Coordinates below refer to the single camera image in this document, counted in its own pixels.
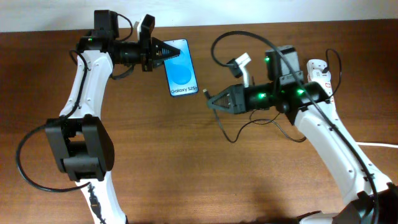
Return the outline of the blue Galaxy smartphone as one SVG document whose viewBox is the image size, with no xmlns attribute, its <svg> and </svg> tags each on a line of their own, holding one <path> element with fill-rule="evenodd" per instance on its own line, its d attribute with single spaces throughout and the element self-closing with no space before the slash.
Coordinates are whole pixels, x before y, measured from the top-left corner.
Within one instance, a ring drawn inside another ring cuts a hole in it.
<svg viewBox="0 0 398 224">
<path fill-rule="evenodd" d="M 164 62 L 172 97 L 198 93 L 198 83 L 187 39 L 168 40 L 166 44 L 180 50 L 180 55 Z"/>
</svg>

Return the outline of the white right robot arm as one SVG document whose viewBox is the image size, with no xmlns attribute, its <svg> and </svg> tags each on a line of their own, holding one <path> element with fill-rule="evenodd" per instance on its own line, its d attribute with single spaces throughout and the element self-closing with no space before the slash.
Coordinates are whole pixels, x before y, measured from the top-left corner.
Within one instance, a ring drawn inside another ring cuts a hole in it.
<svg viewBox="0 0 398 224">
<path fill-rule="evenodd" d="M 243 83 L 231 85 L 215 96 L 204 94 L 213 111 L 243 114 L 275 107 L 309 140 L 333 176 L 343 197 L 337 213 L 315 211 L 280 223 L 397 223 L 397 186 L 365 155 L 336 113 L 326 62 L 307 63 L 304 83 L 295 48 L 266 51 L 268 84 L 249 83 L 247 54 L 231 62 Z"/>
</svg>

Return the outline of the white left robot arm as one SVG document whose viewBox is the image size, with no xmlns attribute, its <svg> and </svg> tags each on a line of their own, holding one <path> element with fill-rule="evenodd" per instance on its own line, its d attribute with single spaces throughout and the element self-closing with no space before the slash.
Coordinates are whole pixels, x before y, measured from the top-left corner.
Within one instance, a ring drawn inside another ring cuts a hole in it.
<svg viewBox="0 0 398 224">
<path fill-rule="evenodd" d="M 155 18 L 137 25 L 136 42 L 120 39 L 117 12 L 96 10 L 94 28 L 76 45 L 76 75 L 60 119 L 48 119 L 45 133 L 60 172 L 76 183 L 95 223 L 127 223 L 114 190 L 114 145 L 101 122 L 109 79 L 127 77 L 139 64 L 150 72 L 180 50 L 151 36 Z"/>
</svg>

